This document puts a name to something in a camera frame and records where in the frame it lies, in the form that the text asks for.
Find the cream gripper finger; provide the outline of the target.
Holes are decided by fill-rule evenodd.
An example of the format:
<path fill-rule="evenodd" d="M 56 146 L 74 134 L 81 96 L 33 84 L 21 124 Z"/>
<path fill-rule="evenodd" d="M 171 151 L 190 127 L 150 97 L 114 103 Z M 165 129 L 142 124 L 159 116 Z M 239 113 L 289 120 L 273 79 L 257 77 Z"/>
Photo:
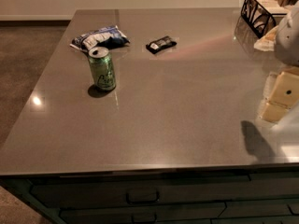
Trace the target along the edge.
<path fill-rule="evenodd" d="M 272 105 L 266 103 L 262 109 L 261 118 L 268 122 L 279 122 L 286 114 L 288 110 L 278 105 Z"/>
<path fill-rule="evenodd" d="M 299 100 L 299 76 L 290 72 L 281 72 L 270 93 L 269 102 L 285 108 L 292 108 Z"/>

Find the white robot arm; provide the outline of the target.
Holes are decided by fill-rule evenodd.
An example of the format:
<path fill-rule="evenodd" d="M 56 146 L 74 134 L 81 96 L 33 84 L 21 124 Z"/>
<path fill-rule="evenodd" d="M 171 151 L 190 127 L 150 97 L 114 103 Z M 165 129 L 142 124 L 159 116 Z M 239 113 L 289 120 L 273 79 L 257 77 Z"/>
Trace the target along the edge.
<path fill-rule="evenodd" d="M 298 3 L 278 25 L 274 52 L 286 67 L 278 74 L 271 72 L 265 82 L 259 116 L 271 123 L 279 122 L 299 100 Z"/>

